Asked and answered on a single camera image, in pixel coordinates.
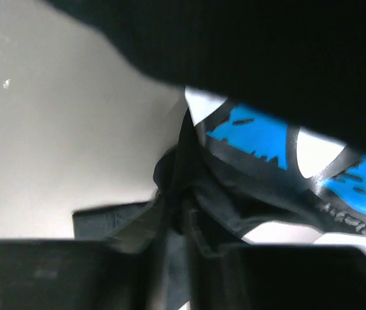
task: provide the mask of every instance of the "beige surface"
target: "beige surface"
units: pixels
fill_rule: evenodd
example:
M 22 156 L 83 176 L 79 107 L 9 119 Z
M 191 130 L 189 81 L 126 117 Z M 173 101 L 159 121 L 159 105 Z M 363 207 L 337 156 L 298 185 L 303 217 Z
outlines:
M 242 239 L 248 243 L 312 243 L 320 236 L 322 232 L 312 226 L 271 221 L 260 224 Z
M 0 0 L 0 237 L 71 237 L 73 210 L 145 200 L 181 92 L 34 0 Z

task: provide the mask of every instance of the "dark cloth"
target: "dark cloth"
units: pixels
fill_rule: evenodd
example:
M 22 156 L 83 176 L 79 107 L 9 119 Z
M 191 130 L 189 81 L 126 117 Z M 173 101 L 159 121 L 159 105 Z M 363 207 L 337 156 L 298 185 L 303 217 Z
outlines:
M 366 151 L 366 1 L 46 0 L 140 71 Z
M 146 202 L 128 203 L 77 211 L 72 215 L 75 238 L 79 240 L 109 238 L 135 218 L 146 204 Z
M 262 176 L 246 175 L 205 150 L 188 112 L 176 148 L 154 171 L 154 181 L 174 211 L 177 231 L 181 231 L 182 201 L 192 194 L 203 210 L 239 237 L 272 220 L 311 225 L 326 233 L 361 234 L 356 225 L 336 219 L 338 207 L 329 208 L 330 203 L 311 191 L 284 191 L 280 186 L 262 186 L 261 180 Z

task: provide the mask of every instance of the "white floor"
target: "white floor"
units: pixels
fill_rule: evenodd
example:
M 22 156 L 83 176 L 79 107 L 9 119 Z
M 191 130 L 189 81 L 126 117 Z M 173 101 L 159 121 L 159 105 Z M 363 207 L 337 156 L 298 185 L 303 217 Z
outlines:
M 76 209 L 149 199 L 181 98 L 40 1 L 0 0 L 0 238 L 70 238 Z

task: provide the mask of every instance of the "black fabric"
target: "black fabric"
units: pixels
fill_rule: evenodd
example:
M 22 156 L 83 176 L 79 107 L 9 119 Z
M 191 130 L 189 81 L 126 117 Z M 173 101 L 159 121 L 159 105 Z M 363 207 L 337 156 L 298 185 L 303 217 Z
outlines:
M 0 309 L 146 309 L 149 258 L 103 242 L 0 241 Z
M 176 231 L 168 236 L 167 310 L 178 310 L 190 299 L 188 287 L 187 245 L 185 237 Z
M 239 237 L 255 226 L 272 220 L 311 225 L 323 232 L 361 234 L 359 225 L 336 217 L 339 207 L 330 205 L 311 191 L 284 191 L 260 184 L 256 177 L 248 176 L 219 160 L 206 151 L 197 138 L 190 114 L 187 112 L 178 145 L 171 154 L 174 166 L 170 182 L 157 185 L 165 193 L 168 204 L 174 208 L 176 229 L 181 231 L 181 202 L 193 194 L 202 209 L 222 226 Z M 170 158 L 161 163 L 172 162 Z
M 366 308 L 366 255 L 360 249 L 248 246 L 216 225 L 195 198 L 183 204 L 192 309 Z
M 366 1 L 45 0 L 142 72 L 366 151 Z
M 77 211 L 72 216 L 75 238 L 81 240 L 108 238 L 119 227 L 128 223 L 146 204 L 146 202 L 128 203 Z

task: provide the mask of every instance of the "dark object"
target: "dark object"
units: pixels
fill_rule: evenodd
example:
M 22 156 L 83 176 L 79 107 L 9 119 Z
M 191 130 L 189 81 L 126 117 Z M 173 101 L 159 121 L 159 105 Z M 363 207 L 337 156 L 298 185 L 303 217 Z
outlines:
M 251 253 L 254 253 L 257 250 L 246 250 L 244 248 L 246 245 L 239 237 L 262 222 L 283 220 L 285 222 L 312 225 L 325 232 L 360 234 L 356 227 L 347 225 L 343 220 L 336 221 L 329 213 L 325 212 L 323 210 L 325 204 L 317 196 L 309 192 L 307 195 L 306 193 L 298 194 L 290 189 L 284 191 L 281 188 L 278 188 L 276 192 L 267 191 L 269 187 L 265 188 L 256 183 L 258 180 L 262 182 L 262 177 L 253 183 L 252 178 L 234 170 L 208 152 L 204 152 L 197 139 L 190 116 L 189 114 L 186 115 L 181 128 L 179 143 L 160 159 L 154 171 L 154 180 L 162 192 L 161 199 L 166 199 L 168 212 L 170 213 L 170 229 L 167 236 L 168 247 L 165 252 L 165 259 L 168 262 L 166 272 L 168 277 L 167 298 L 165 298 L 167 310 L 179 309 L 190 299 L 190 296 L 199 298 L 201 307 L 198 309 L 220 309 L 219 307 L 230 309 L 230 307 L 227 307 L 228 301 L 225 300 L 229 297 L 224 296 L 221 291 L 211 290 L 210 295 L 216 294 L 213 297 L 208 295 L 205 289 L 205 287 L 213 287 L 219 281 L 228 283 L 229 280 L 225 278 L 227 273 L 234 277 L 235 284 L 230 284 L 233 290 L 244 290 L 246 292 L 244 296 L 236 295 L 236 298 L 240 298 L 240 301 L 238 301 L 240 304 L 232 302 L 236 306 L 233 309 L 248 309 L 250 303 L 261 305 L 261 308 L 257 307 L 257 309 L 266 309 L 269 306 L 274 306 L 271 304 L 272 302 L 277 302 L 278 299 L 273 298 L 273 296 L 287 294 L 293 296 L 291 298 L 297 299 L 297 301 L 294 301 L 295 304 L 290 304 L 290 306 L 294 305 L 296 307 L 299 303 L 301 305 L 311 303 L 313 294 L 315 292 L 318 294 L 318 291 L 313 291 L 303 284 L 302 287 L 301 284 L 295 284 L 294 282 L 289 284 L 288 281 L 292 282 L 290 279 L 295 277 L 300 278 L 302 283 L 320 284 L 319 290 L 336 291 L 340 294 L 341 291 L 348 289 L 346 293 L 343 292 L 347 296 L 340 298 L 338 301 L 323 299 L 322 302 L 318 302 L 319 309 L 322 309 L 321 307 L 328 305 L 328 303 L 331 305 L 332 302 L 339 306 L 339 309 L 350 309 L 353 305 L 352 300 L 348 301 L 346 298 L 350 296 L 351 290 L 354 288 L 343 287 L 344 284 L 333 281 L 335 275 L 332 274 L 338 273 L 343 282 L 353 283 L 353 276 L 358 277 L 355 274 L 358 272 L 366 273 L 366 258 L 362 258 L 364 262 L 359 261 L 359 255 L 362 254 L 355 249 L 348 248 L 348 256 L 346 254 L 342 254 L 342 256 L 336 254 L 337 256 L 334 256 L 335 252 L 332 251 L 330 254 L 331 250 L 326 248 L 270 247 L 270 249 L 275 249 L 273 250 L 275 253 L 271 250 L 263 251 L 263 253 L 270 253 L 265 254 L 268 255 L 267 257 L 258 254 L 235 254 L 235 256 L 239 255 L 244 258 L 236 259 L 236 262 L 234 262 L 234 259 L 230 262 L 230 258 L 228 265 L 224 267 L 227 269 L 224 271 L 225 274 L 221 274 L 223 272 L 221 264 L 225 264 L 226 261 L 221 261 L 220 258 L 217 259 L 216 257 L 226 257 L 225 250 L 221 252 L 222 248 L 228 247 L 231 250 L 232 246 L 230 244 L 233 243 L 242 248 L 240 252 L 246 251 L 249 253 L 251 251 Z M 267 199 L 267 197 L 270 197 L 271 204 L 253 198 L 253 194 L 248 192 L 256 189 L 259 189 L 262 198 Z M 191 222 L 187 226 L 183 219 L 188 214 Z M 91 212 L 84 212 L 82 216 L 84 218 L 89 216 L 88 220 L 92 221 L 94 215 Z M 74 217 L 75 226 L 78 224 L 77 219 Z M 143 219 L 138 219 L 136 222 L 141 223 L 144 227 L 150 227 L 147 221 Z M 185 260 L 188 251 L 187 246 L 190 249 L 189 264 Z M 283 251 L 285 251 L 285 263 L 282 261 Z M 302 253 L 299 258 L 296 258 L 296 263 L 294 263 L 295 258 L 291 254 L 294 251 Z M 327 262 L 323 262 L 324 257 L 327 257 Z M 329 257 L 331 261 L 335 259 L 345 264 L 345 268 L 341 271 L 339 267 L 331 265 L 332 262 L 329 261 Z M 306 265 L 306 260 L 317 263 L 316 265 Z M 266 262 L 269 261 L 272 262 L 272 265 L 266 265 Z M 262 274 L 256 279 L 250 274 L 242 277 L 242 274 L 246 274 L 244 268 L 250 268 L 250 272 L 253 272 L 253 268 L 257 268 L 262 270 Z M 268 268 L 268 270 L 265 272 L 261 268 Z M 309 273 L 308 270 L 310 269 L 316 271 Z M 327 270 L 331 272 L 330 278 L 325 276 L 320 279 L 323 273 L 328 272 Z M 195 290 L 191 294 L 188 292 L 190 285 L 188 271 L 192 272 L 191 288 Z M 278 279 L 277 274 L 279 277 L 286 277 L 288 280 Z M 256 281 L 256 284 L 250 284 L 250 281 Z M 255 290 L 254 285 L 275 285 L 273 282 L 279 283 L 279 291 L 284 290 L 285 292 L 271 291 L 270 295 L 261 293 L 255 295 L 253 293 Z M 252 300 L 247 300 L 250 295 L 253 295 Z
M 72 216 L 75 238 L 80 240 L 108 238 L 141 212 L 146 204 L 146 202 L 128 203 L 77 211 Z
M 0 309 L 164 309 L 162 196 L 110 242 L 0 242 Z M 250 246 L 183 202 L 191 309 L 366 309 L 366 257 L 345 247 Z
M 366 152 L 366 1 L 46 0 L 142 72 Z

